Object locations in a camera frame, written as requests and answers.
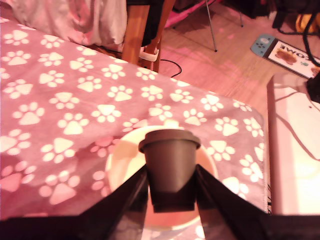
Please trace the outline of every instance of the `cup lid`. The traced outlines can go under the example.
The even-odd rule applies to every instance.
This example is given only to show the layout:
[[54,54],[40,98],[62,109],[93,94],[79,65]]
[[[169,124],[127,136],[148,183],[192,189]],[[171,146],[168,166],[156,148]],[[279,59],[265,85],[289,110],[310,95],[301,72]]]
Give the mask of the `cup lid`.
[[186,140],[196,144],[196,149],[200,148],[201,142],[192,132],[181,129],[161,129],[148,132],[144,140],[139,143],[139,151],[144,152],[144,147],[148,144],[165,140]]

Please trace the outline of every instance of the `black cable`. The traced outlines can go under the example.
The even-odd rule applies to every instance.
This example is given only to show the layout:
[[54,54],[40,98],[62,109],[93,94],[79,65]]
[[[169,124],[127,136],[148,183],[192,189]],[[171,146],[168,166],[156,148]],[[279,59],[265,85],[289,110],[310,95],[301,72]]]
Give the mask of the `black cable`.
[[[303,35],[303,32],[296,32],[296,31],[292,31],[292,32],[287,32],[287,31],[283,31],[280,27],[277,29],[279,33],[281,34],[285,34],[285,35]],[[318,36],[320,35],[320,32],[311,32],[308,33],[308,36]]]
[[178,76],[180,73],[182,73],[182,68],[181,68],[181,66],[180,66],[178,63],[176,63],[175,61],[168,60],[168,59],[160,59],[160,61],[165,61],[165,62],[173,63],[173,64],[175,64],[175,65],[179,68],[179,72],[176,73],[176,74],[174,74],[174,75],[172,75],[171,78],[173,78],[173,77],[175,77],[175,76]]
[[302,39],[303,39],[303,43],[304,43],[304,47],[306,50],[306,53],[308,54],[309,60],[317,67],[320,67],[320,63],[317,62],[314,58],[314,56],[312,56],[311,50],[310,50],[310,46],[309,46],[309,42],[308,42],[308,32],[309,29],[311,27],[311,24],[313,23],[313,21],[316,19],[317,17],[317,12],[313,12],[304,31],[303,31],[303,35],[302,35]]

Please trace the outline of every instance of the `white fabric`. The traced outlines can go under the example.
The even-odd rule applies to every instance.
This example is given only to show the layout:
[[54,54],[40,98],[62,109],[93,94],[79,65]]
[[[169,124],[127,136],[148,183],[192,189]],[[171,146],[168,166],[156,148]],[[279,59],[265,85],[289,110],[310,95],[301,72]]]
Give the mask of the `white fabric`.
[[22,24],[81,45],[121,44],[126,0],[6,0]]

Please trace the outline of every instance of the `small cup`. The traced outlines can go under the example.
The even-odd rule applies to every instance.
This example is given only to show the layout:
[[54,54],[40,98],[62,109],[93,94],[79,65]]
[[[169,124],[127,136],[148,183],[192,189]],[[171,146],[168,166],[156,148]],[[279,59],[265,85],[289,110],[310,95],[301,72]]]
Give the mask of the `small cup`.
[[145,154],[150,195],[155,213],[193,211],[194,172],[200,139],[190,131],[162,129],[149,132],[139,144]]

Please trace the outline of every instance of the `plate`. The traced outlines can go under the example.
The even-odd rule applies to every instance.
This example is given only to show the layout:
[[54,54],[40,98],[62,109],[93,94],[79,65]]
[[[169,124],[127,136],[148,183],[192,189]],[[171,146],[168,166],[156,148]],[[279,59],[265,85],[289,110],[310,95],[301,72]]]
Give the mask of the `plate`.
[[[108,157],[105,167],[106,171],[108,171],[108,180],[112,191],[116,190],[146,164],[145,155],[138,151],[138,145],[145,139],[147,133],[161,129],[183,130],[182,127],[168,127],[165,125],[145,126],[129,132],[116,144],[113,153]],[[215,178],[218,178],[214,160],[207,154],[204,146],[201,146],[196,151],[196,163],[204,167]],[[195,205],[194,211],[154,213],[149,191],[144,221],[145,228],[155,231],[174,231],[186,228],[199,219],[197,205]]]

